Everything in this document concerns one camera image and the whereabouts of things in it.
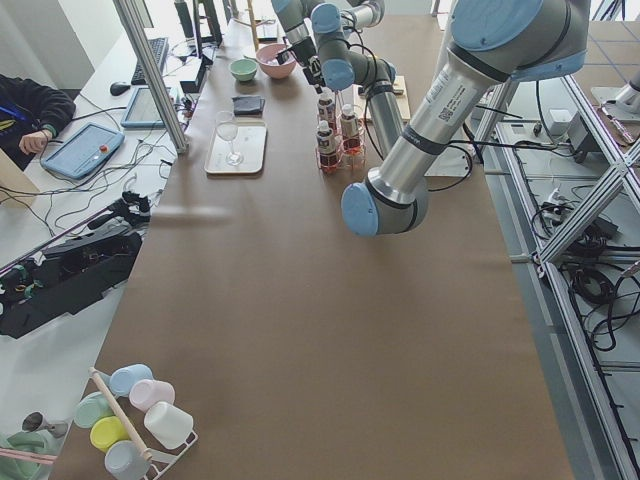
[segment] sauce bottle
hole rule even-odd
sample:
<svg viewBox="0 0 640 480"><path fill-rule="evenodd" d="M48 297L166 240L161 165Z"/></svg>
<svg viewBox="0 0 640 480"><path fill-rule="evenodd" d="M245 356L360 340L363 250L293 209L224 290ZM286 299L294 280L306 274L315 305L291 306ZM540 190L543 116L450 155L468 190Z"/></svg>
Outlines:
<svg viewBox="0 0 640 480"><path fill-rule="evenodd" d="M358 119L356 118L353 105L347 103L342 106L340 115L340 130L342 133L342 143L345 150L352 150L360 147L360 132L358 129Z"/></svg>
<svg viewBox="0 0 640 480"><path fill-rule="evenodd" d="M338 152L336 151L336 140L333 130L326 120L320 120L318 131L316 132L318 142L318 155L320 157L320 168L323 172L330 172L338 166Z"/></svg>
<svg viewBox="0 0 640 480"><path fill-rule="evenodd" d="M318 118L326 120L329 128L336 131L336 102L326 90L322 91L318 99Z"/></svg>

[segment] person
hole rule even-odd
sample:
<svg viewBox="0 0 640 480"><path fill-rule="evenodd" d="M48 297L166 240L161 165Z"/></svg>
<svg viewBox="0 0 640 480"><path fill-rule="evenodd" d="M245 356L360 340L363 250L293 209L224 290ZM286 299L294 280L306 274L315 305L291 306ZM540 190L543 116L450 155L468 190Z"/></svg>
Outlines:
<svg viewBox="0 0 640 480"><path fill-rule="evenodd" d="M76 105L66 93L0 74L0 148L21 170L69 124Z"/></svg>

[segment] robot label sticker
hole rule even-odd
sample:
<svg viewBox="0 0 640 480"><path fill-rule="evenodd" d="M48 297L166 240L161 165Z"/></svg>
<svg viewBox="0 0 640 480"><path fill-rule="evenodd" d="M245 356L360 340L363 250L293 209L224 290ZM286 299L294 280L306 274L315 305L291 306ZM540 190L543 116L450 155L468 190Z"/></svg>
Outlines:
<svg viewBox="0 0 640 480"><path fill-rule="evenodd" d="M460 79L446 83L439 80L440 76L427 95L427 100L432 104L433 111L437 112L438 120L447 125L454 124L465 113L467 107L473 105L473 98L478 91Z"/></svg>
<svg viewBox="0 0 640 480"><path fill-rule="evenodd" d="M429 91L427 92L427 102L429 103L435 102L436 98L438 98L438 95L440 94L440 92L448 82L449 82L449 75L447 74L446 71L442 70L438 75L438 77L433 82L433 85L431 85L431 88L429 89Z"/></svg>

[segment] brown table surface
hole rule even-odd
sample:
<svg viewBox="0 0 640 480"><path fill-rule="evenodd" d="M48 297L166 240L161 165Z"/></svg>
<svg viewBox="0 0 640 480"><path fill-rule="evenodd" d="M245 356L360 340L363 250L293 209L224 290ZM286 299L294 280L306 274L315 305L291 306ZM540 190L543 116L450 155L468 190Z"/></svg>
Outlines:
<svg viewBox="0 0 640 480"><path fill-rule="evenodd" d="M97 365L150 365L193 414L200 440L166 478L571 478L481 171L412 233L352 235L352 175L315 165L315 92L299 68L236 84L248 37L232 30ZM415 109L435 19L389 16L366 41ZM267 99L264 171L207 177L214 114L238 93ZM53 478L109 478L102 462L74 427Z"/></svg>

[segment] blue tablet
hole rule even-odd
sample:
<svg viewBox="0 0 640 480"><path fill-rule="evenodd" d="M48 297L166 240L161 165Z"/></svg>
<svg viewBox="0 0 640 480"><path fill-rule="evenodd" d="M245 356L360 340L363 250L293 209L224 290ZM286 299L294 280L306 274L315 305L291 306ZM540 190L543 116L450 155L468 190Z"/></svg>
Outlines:
<svg viewBox="0 0 640 480"><path fill-rule="evenodd" d="M162 128L164 122L158 113L156 103L148 86L136 87L131 94L129 105L124 111L120 125L125 128Z"/></svg>
<svg viewBox="0 0 640 480"><path fill-rule="evenodd" d="M121 132L88 123L44 159L42 166L69 178L82 178L106 162L123 141Z"/></svg>

